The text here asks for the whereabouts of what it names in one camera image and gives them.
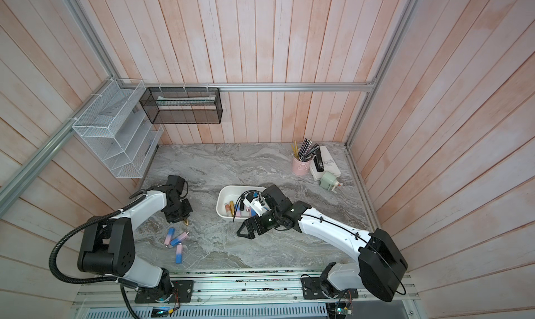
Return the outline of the gold lipstick tube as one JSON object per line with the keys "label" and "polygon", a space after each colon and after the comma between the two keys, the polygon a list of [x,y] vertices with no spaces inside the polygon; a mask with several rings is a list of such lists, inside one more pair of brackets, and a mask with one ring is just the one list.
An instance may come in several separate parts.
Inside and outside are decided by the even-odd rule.
{"label": "gold lipstick tube", "polygon": [[231,211],[231,216],[235,217],[235,204],[232,200],[229,202],[229,207]]}

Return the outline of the white storage box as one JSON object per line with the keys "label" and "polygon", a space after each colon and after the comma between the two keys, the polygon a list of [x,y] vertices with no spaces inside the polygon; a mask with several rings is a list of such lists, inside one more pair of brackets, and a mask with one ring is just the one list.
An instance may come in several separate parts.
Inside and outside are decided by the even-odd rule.
{"label": "white storage box", "polygon": [[216,213],[226,221],[233,221],[233,217],[230,215],[230,212],[227,211],[226,206],[230,205],[230,202],[236,204],[239,196],[246,192],[247,190],[255,190],[258,192],[263,192],[265,187],[252,187],[252,186],[240,186],[240,185],[229,185],[221,189],[217,203],[215,206]]}

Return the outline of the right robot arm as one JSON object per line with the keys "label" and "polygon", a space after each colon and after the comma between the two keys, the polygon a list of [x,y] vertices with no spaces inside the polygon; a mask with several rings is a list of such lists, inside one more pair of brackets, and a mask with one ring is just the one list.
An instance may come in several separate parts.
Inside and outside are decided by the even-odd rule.
{"label": "right robot arm", "polygon": [[252,216],[238,229],[240,238],[253,240],[271,230],[294,230],[336,247],[353,260],[329,263],[320,277],[302,277],[306,299],[349,298],[361,287],[383,302],[406,294],[402,279],[408,263],[391,236],[380,228],[369,232],[343,224],[308,203],[291,202],[276,185],[262,192],[241,193],[235,210],[252,211]]}

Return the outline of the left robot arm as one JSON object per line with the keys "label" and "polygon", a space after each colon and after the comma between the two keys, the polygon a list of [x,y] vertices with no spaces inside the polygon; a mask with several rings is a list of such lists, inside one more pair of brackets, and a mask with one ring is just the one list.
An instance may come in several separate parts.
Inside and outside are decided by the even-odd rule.
{"label": "left robot arm", "polygon": [[[170,273],[150,264],[136,253],[134,232],[145,221],[162,212],[168,223],[186,221],[192,212],[188,200],[189,184],[170,175],[164,185],[154,185],[133,193],[130,202],[110,214],[90,218],[64,235],[51,251],[48,263],[52,275],[67,284],[114,282],[136,290],[143,299],[168,302],[178,294]],[[92,278],[64,274],[57,263],[60,250],[76,234],[82,233],[77,267]]]}

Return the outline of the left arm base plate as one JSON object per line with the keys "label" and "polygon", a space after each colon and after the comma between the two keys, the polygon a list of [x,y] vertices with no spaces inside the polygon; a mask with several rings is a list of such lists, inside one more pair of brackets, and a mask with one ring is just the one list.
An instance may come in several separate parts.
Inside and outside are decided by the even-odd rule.
{"label": "left arm base plate", "polygon": [[135,304],[149,303],[189,303],[192,299],[194,281],[187,279],[171,280],[157,288],[140,288]]}

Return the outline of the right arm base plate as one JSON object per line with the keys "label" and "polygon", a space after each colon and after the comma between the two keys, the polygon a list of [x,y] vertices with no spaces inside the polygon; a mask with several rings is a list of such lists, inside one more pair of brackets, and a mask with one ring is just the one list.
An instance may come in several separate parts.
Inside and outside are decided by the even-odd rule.
{"label": "right arm base plate", "polygon": [[337,290],[328,283],[327,279],[321,277],[310,277],[303,274],[300,277],[302,295],[305,299],[358,299],[357,289]]}

